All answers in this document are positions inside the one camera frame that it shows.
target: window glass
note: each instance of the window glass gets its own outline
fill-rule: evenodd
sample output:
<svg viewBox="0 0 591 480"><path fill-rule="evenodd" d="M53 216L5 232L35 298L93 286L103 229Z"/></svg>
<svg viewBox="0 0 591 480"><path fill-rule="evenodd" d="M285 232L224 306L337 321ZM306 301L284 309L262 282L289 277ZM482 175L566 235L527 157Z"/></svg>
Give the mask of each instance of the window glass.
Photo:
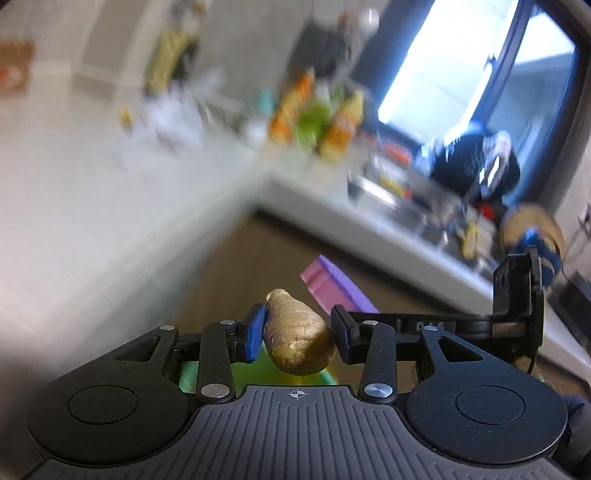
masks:
<svg viewBox="0 0 591 480"><path fill-rule="evenodd" d="M435 0L379 108L419 143L443 138L478 102L503 45L513 0Z"/></svg>
<svg viewBox="0 0 591 480"><path fill-rule="evenodd" d="M488 122L507 130L521 168L523 185L546 146L569 84L575 45L541 9L534 9L515 64ZM505 196L517 195L519 186Z"/></svg>

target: brown cardboard box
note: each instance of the brown cardboard box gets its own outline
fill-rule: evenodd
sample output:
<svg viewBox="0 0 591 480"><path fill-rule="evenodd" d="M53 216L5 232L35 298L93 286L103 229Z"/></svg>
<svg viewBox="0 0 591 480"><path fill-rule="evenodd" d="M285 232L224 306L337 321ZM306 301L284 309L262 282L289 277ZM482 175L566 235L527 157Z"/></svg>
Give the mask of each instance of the brown cardboard box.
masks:
<svg viewBox="0 0 591 480"><path fill-rule="evenodd" d="M34 53L32 41L0 42L0 95L27 90Z"/></svg>

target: crosshair symbol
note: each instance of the crosshair symbol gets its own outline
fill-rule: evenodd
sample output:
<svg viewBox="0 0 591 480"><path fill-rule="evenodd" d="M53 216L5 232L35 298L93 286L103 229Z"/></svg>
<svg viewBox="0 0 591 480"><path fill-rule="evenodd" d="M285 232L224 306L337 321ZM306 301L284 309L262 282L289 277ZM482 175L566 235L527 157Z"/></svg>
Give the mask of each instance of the crosshair symbol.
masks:
<svg viewBox="0 0 591 480"><path fill-rule="evenodd" d="M288 395L290 397L294 397L296 400L299 400L304 395L309 395L309 394L302 392L302 390L294 390L293 392L289 392Z"/></svg>

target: kitchen counter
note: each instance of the kitchen counter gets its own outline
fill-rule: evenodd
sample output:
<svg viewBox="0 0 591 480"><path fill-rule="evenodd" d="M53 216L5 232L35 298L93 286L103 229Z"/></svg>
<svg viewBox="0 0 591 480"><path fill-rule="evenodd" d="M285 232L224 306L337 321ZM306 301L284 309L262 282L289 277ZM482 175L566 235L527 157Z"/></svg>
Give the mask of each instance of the kitchen counter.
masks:
<svg viewBox="0 0 591 480"><path fill-rule="evenodd" d="M36 79L27 96L2 100L0 378L15 390L30 392L161 322L138 319L150 292L174 295L162 272L205 255L222 219L257 207L459 310L492 309L491 284L350 204L346 167L360 167L363 153L336 166L276 145L255 153L220 128L192 153L146 149L123 162L120 149L116 105L72 91L66 77ZM125 307L140 286L147 306ZM588 354L549 307L545 321L541 353L591 382ZM0 397L0 407L26 398Z"/></svg>

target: green basket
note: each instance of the green basket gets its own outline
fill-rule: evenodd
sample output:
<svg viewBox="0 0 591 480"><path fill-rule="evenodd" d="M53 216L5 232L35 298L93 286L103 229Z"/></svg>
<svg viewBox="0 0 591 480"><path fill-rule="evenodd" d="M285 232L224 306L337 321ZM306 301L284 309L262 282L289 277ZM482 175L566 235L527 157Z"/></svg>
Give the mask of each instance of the green basket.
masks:
<svg viewBox="0 0 591 480"><path fill-rule="evenodd" d="M184 362L178 386L186 393L195 393L199 362ZM336 381L326 369L307 377L286 374L279 370L263 347L258 359L251 364L232 364L236 392L244 385L336 385Z"/></svg>

